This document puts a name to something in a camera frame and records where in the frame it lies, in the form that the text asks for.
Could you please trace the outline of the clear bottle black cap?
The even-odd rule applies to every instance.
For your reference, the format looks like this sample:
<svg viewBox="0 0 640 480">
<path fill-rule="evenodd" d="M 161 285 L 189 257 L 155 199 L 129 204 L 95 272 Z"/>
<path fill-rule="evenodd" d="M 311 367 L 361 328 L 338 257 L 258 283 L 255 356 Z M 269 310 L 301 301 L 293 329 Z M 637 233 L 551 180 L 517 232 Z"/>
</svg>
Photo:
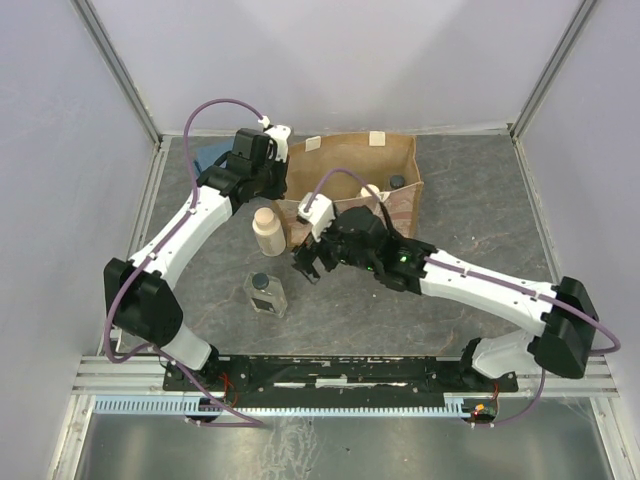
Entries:
<svg viewBox="0 0 640 480">
<path fill-rule="evenodd" d="M 263 272 L 250 272 L 244 283 L 244 291 L 256 312 L 284 317 L 288 303 L 278 278 Z"/>
</svg>

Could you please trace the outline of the clear square perfume bottle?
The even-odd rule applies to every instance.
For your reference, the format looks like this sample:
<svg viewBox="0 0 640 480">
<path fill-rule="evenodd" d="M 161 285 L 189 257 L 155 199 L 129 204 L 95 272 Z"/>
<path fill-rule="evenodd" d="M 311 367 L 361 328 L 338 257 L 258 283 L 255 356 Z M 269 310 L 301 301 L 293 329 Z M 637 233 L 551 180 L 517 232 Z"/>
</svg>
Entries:
<svg viewBox="0 0 640 480">
<path fill-rule="evenodd" d="M 406 186 L 405 177 L 399 174 L 392 175 L 389 178 L 389 188 L 391 191 L 399 190 Z"/>
</svg>

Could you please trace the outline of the brown canvas tote bag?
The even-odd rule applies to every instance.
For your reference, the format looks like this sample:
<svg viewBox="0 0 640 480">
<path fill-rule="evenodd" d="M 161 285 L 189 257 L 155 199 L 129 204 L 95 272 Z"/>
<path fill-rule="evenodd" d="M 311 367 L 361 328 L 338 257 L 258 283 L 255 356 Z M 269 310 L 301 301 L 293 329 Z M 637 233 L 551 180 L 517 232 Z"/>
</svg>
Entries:
<svg viewBox="0 0 640 480">
<path fill-rule="evenodd" d="M 416 161 L 414 136 L 382 131 L 311 137 L 289 147 L 287 192 L 272 203 L 285 232 L 287 247 L 302 243 L 310 227 L 297 220 L 298 206 L 331 169 L 345 168 L 380 190 L 393 226 L 405 237 L 415 235 L 424 186 Z M 399 174 L 406 186 L 391 191 L 389 178 Z"/>
</svg>

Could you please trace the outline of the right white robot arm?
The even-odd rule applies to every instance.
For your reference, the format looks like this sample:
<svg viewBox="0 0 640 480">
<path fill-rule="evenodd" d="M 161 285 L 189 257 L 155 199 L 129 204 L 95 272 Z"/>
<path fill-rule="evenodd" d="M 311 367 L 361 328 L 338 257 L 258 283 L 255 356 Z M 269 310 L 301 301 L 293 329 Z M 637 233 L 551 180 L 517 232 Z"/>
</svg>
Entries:
<svg viewBox="0 0 640 480">
<path fill-rule="evenodd" d="M 477 267 L 402 236 L 388 214 L 376 216 L 367 206 L 339 212 L 332 201 L 316 198 L 299 207 L 298 218 L 311 230 L 293 250 L 294 267 L 312 283 L 320 278 L 316 261 L 327 271 L 351 266 L 390 290 L 457 301 L 516 326 L 500 337 L 471 340 L 461 357 L 462 378 L 539 369 L 568 379 L 584 376 L 598 318 L 579 280 L 564 277 L 554 285 Z"/>
</svg>

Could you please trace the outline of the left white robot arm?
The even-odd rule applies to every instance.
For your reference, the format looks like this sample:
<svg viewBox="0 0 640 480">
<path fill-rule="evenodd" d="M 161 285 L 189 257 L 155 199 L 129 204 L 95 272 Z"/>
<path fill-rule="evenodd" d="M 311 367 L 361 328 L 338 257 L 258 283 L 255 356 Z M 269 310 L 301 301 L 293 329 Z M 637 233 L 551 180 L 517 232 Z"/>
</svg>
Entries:
<svg viewBox="0 0 640 480">
<path fill-rule="evenodd" d="M 291 134 L 284 125 L 239 130 L 231 150 L 202 172 L 195 192 L 161 232 L 130 259 L 109 261 L 104 289 L 110 325 L 192 371 L 215 371 L 217 349 L 186 325 L 173 290 L 204 242 L 242 205 L 283 198 Z"/>
</svg>

